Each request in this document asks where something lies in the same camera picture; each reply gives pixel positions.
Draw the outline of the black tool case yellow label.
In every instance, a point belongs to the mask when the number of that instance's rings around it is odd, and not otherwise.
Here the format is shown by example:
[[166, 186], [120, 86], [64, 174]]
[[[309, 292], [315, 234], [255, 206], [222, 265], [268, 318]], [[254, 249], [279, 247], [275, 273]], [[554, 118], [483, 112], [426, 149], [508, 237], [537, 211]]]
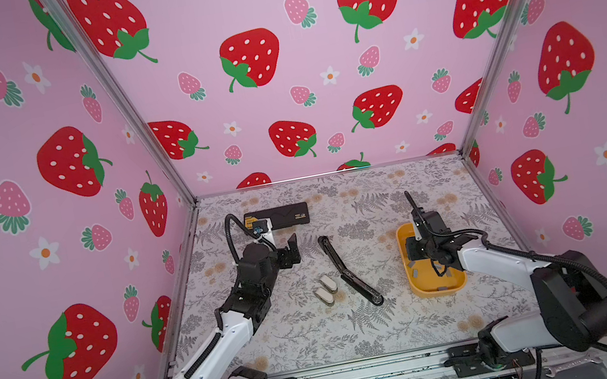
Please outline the black tool case yellow label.
[[310, 223], [309, 207], [305, 202], [277, 206], [277, 208], [246, 213], [244, 223], [252, 229], [256, 221], [270, 220], [273, 230], [296, 227]]

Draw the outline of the beige eraser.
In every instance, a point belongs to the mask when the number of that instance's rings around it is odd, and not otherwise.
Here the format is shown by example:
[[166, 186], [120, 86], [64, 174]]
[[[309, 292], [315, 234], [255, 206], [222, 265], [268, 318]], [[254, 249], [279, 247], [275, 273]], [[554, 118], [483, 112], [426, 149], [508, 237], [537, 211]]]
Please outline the beige eraser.
[[335, 297], [331, 292], [323, 288], [318, 288], [314, 292], [315, 297], [323, 302], [326, 306], [331, 307], [335, 304]]

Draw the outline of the yellow plastic tray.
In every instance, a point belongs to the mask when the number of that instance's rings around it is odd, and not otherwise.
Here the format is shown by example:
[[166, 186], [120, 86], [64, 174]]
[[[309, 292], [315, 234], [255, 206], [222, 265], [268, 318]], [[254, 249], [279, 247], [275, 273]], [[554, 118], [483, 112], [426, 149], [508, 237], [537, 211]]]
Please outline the yellow plastic tray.
[[406, 278], [413, 294], [419, 298], [429, 299], [452, 295], [463, 289], [467, 282], [464, 272], [450, 269], [446, 275], [440, 277], [433, 270], [429, 259], [413, 261], [408, 258], [406, 240], [415, 238], [413, 225], [401, 225], [396, 231], [396, 238]]

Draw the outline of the silver wrench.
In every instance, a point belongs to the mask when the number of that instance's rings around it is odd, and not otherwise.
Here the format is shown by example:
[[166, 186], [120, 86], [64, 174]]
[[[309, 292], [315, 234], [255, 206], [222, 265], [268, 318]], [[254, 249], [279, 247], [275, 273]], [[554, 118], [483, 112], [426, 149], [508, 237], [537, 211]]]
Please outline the silver wrench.
[[596, 355], [584, 356], [581, 358], [577, 358], [577, 360], [569, 361], [566, 363], [560, 363], [560, 365], [550, 366], [544, 368], [545, 376], [548, 378], [555, 378], [557, 374], [562, 373], [567, 370], [572, 370], [574, 368], [578, 368], [583, 365], [601, 365], [603, 364], [603, 360]]

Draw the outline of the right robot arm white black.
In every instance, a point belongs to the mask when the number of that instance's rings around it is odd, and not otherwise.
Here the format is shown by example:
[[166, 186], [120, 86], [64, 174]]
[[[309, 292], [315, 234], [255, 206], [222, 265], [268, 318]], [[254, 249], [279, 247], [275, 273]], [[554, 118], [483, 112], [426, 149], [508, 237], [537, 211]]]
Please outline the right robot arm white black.
[[607, 352], [607, 277], [586, 255], [547, 255], [492, 243], [481, 229], [454, 231], [437, 211], [412, 208], [414, 235], [409, 261], [428, 261], [438, 277], [450, 272], [481, 273], [534, 293], [537, 311], [505, 317], [478, 332], [477, 358], [498, 370], [519, 351], [566, 347]]

